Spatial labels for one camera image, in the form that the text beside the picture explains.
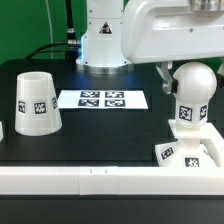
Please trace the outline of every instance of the black table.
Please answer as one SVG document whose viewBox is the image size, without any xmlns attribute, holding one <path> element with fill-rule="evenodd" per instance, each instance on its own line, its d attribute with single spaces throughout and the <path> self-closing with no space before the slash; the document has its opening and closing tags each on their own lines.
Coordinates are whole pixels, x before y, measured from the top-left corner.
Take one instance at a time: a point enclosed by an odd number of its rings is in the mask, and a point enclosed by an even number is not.
<svg viewBox="0 0 224 224">
<path fill-rule="evenodd" d="M 16 77 L 46 71 L 61 90 L 143 90 L 147 110 L 61 110 L 63 128 L 41 137 L 15 132 Z M 175 99 L 154 64 L 116 75 L 78 72 L 64 60 L 12 60 L 0 67 L 1 166 L 158 166 L 156 144 L 173 141 Z M 224 136 L 223 89 L 209 121 Z M 223 223 L 223 196 L 0 196 L 1 223 Z"/>
</svg>

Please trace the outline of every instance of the green background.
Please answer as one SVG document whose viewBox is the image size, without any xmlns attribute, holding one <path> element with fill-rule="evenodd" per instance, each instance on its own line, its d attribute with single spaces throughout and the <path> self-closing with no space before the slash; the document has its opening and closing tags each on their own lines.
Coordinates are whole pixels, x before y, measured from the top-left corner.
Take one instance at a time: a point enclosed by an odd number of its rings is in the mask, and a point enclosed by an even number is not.
<svg viewBox="0 0 224 224">
<path fill-rule="evenodd" d="M 86 30 L 86 1 L 73 0 L 72 5 L 74 26 L 80 38 Z M 54 42 L 66 41 L 64 0 L 49 0 L 49 7 Z M 1 0 L 0 15 L 0 64 L 6 60 L 24 58 L 36 48 L 50 43 L 45 0 Z"/>
</svg>

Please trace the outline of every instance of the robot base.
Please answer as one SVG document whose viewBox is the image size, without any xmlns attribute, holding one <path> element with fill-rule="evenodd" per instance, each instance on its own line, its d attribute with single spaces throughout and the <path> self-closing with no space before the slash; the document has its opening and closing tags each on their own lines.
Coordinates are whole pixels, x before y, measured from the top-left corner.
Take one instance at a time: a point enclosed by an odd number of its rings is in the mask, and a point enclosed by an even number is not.
<svg viewBox="0 0 224 224">
<path fill-rule="evenodd" d="M 94 74 L 117 74 L 121 72 L 129 72 L 134 68 L 133 64 L 124 64 L 117 67 L 99 67 L 85 64 L 80 59 L 76 61 L 77 69 L 84 72 L 94 73 Z"/>
</svg>

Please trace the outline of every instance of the white paper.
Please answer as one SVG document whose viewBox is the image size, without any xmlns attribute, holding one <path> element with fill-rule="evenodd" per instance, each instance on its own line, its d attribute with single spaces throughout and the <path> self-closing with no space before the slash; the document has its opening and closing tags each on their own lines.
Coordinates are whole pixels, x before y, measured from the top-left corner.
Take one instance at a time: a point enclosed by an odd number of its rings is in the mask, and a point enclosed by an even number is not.
<svg viewBox="0 0 224 224">
<path fill-rule="evenodd" d="M 143 91 L 62 90 L 60 109 L 148 109 Z"/>
</svg>

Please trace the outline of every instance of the white cup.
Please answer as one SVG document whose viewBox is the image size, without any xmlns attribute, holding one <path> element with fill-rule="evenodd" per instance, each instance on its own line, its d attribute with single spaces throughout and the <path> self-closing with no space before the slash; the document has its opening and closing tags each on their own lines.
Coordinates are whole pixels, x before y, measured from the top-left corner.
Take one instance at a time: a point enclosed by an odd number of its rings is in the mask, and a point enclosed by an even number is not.
<svg viewBox="0 0 224 224">
<path fill-rule="evenodd" d="M 17 77 L 16 120 L 18 133 L 47 135 L 62 127 L 52 76 L 26 72 Z"/>
</svg>

